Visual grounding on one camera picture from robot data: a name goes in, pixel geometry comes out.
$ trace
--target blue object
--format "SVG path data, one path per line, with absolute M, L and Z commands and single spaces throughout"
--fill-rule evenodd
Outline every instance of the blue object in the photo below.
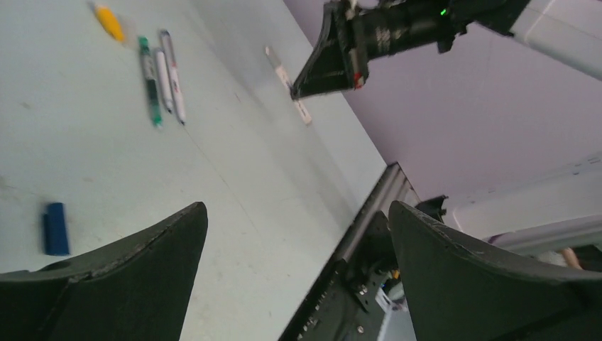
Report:
M 60 202 L 54 202 L 46 206 L 44 247 L 46 254 L 51 256 L 68 256 L 70 254 L 67 223 L 65 222 L 65 206 Z

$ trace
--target purple wall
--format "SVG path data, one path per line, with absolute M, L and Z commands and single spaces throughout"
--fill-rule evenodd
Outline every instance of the purple wall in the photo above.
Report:
M 284 1 L 315 42 L 323 0 Z M 422 199 L 524 180 L 602 150 L 602 82 L 476 25 L 450 53 L 425 46 L 374 60 L 370 72 L 347 101 Z

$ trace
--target table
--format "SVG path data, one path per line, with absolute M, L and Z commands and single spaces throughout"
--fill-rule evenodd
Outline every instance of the table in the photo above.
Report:
M 85 1 L 0 6 L 0 272 L 42 252 L 41 207 L 65 203 L 72 253 L 194 201 L 207 242 L 182 340 L 274 340 L 385 168 L 340 94 L 306 127 L 263 54 L 292 76 L 311 47 L 281 0 L 106 0 L 157 46 L 170 30 L 188 122 L 148 118 L 138 53 Z

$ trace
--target yellow object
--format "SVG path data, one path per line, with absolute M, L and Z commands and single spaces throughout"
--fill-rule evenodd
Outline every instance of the yellow object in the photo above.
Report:
M 120 43 L 124 43 L 126 41 L 126 35 L 121 29 L 119 20 L 117 20 L 115 15 L 113 15 L 113 12 L 111 12 L 109 7 L 94 6 L 94 12 L 96 13 L 98 21 L 100 21 L 100 24 L 108 34 L 110 34 Z

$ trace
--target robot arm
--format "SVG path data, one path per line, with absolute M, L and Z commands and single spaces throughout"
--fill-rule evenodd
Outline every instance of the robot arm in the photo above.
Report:
M 322 31 L 291 97 L 358 89 L 368 61 L 422 45 L 439 53 L 476 22 L 602 80 L 602 0 L 349 0 L 324 5 Z

